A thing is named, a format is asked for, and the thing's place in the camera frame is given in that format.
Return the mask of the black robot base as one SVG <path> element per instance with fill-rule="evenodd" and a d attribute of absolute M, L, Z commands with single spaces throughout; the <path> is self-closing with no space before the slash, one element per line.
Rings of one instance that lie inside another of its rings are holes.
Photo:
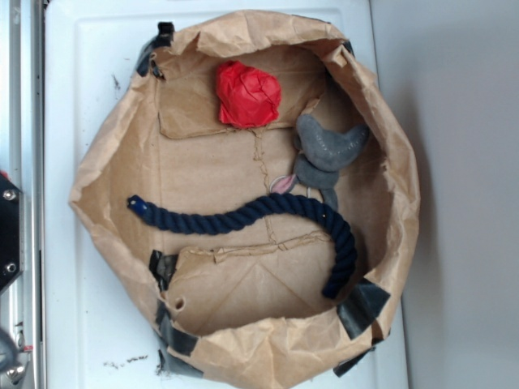
<path fill-rule="evenodd" d="M 1 171 L 1 293 L 24 271 L 22 255 L 22 199 L 20 189 Z"/>

